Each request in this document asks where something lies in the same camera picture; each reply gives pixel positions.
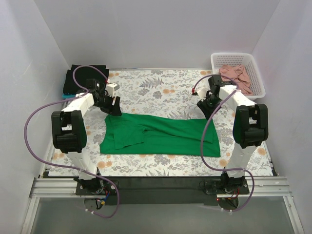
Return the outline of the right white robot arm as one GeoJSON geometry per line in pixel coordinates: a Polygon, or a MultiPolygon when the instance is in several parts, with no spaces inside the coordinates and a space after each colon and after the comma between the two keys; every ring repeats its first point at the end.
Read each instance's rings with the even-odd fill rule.
{"type": "Polygon", "coordinates": [[[241,93],[238,83],[227,76],[207,75],[209,88],[192,88],[192,94],[199,97],[197,106],[203,112],[207,123],[202,138],[205,137],[209,123],[223,104],[235,112],[233,138],[234,150],[227,166],[219,171],[220,187],[227,194],[243,186],[246,167],[258,146],[267,140],[268,108],[265,104],[256,104],[241,93]]]}

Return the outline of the green t shirt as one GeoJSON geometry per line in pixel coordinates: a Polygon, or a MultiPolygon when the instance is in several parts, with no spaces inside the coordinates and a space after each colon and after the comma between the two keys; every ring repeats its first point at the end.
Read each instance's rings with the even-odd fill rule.
{"type": "Polygon", "coordinates": [[[122,114],[105,118],[106,134],[101,154],[111,155],[203,155],[220,157],[220,146],[213,122],[206,135],[205,119],[169,119],[151,115],[122,114]]]}

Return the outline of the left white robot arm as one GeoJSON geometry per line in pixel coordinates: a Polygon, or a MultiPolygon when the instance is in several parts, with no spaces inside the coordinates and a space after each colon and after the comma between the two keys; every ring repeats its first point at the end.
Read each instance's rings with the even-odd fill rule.
{"type": "Polygon", "coordinates": [[[79,179],[89,180],[87,189],[93,195],[103,191],[104,184],[95,178],[96,165],[87,155],[87,133],[83,121],[84,115],[91,107],[98,107],[102,112],[121,116],[120,97],[116,95],[119,89],[117,83],[101,83],[96,79],[87,80],[88,93],[79,90],[75,99],[59,112],[53,112],[52,137],[53,145],[61,150],[79,170],[79,179]]]}

